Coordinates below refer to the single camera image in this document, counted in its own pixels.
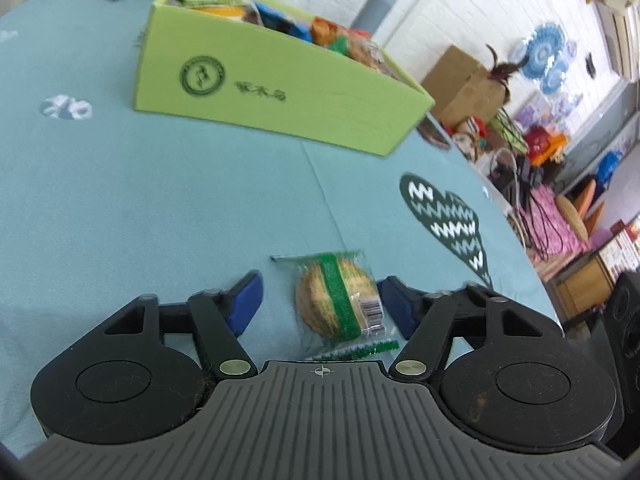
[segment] cardboard box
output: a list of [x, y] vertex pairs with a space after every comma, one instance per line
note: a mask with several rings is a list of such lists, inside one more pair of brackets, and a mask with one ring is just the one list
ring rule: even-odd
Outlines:
[[431, 113], [455, 128], [469, 117], [490, 121], [504, 105], [504, 87], [487, 79], [489, 71], [477, 59], [451, 45], [422, 81], [436, 99]]
[[[433, 106], [404, 82], [250, 23], [153, 3], [134, 108], [242, 124], [388, 155]], [[279, 0], [256, 0], [311, 21]]]

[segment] white brick wall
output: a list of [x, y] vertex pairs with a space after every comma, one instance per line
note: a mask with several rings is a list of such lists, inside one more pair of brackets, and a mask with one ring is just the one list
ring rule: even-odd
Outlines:
[[[365, 0], [285, 1], [348, 25]], [[485, 43], [506, 58], [519, 39], [547, 21], [560, 23], [567, 36], [578, 42], [578, 57], [566, 84], [569, 92], [585, 94], [570, 119], [569, 126], [576, 131], [618, 81], [609, 67], [596, 10], [584, 0], [398, 0], [376, 39], [421, 80], [451, 43], [489, 64]], [[598, 69], [595, 81], [584, 66], [589, 52]], [[535, 92], [536, 85], [517, 76], [511, 90], [513, 101], [508, 109], [514, 111]]]

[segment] gray cylinder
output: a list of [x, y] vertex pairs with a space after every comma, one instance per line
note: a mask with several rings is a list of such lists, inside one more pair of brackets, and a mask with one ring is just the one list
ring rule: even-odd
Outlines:
[[378, 30], [380, 23], [386, 18], [397, 0], [367, 0], [356, 19], [351, 23], [351, 28], [364, 30], [373, 34]]

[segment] light blue tablecloth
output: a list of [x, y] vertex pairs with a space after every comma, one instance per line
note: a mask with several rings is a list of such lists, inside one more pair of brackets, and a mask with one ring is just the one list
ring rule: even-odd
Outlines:
[[[302, 352], [291, 278], [272, 254], [363, 249], [376, 279], [396, 274], [423, 290], [478, 282], [406, 206], [407, 172], [478, 213], [496, 290], [555, 317], [456, 150], [414, 132], [379, 158], [134, 112], [149, 5], [31, 0], [0, 19], [0, 440], [14, 453], [44, 439], [29, 404], [38, 370], [139, 294], [184, 301], [260, 269], [264, 303], [241, 338], [260, 367]], [[46, 101], [59, 95], [75, 101]], [[71, 119], [87, 117], [87, 104], [91, 118]]]

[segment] pink fabric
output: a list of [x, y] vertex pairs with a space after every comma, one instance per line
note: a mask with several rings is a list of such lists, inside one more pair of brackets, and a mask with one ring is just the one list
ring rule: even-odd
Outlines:
[[[531, 191], [546, 215], [531, 200], [531, 215], [522, 212], [522, 219], [527, 223], [531, 236], [537, 246], [546, 247], [549, 256], [558, 254], [580, 254], [589, 249], [589, 245], [582, 242], [571, 229], [571, 226], [562, 218], [556, 207], [556, 196], [547, 186], [540, 186]], [[534, 255], [534, 261], [543, 259], [541, 254]]]

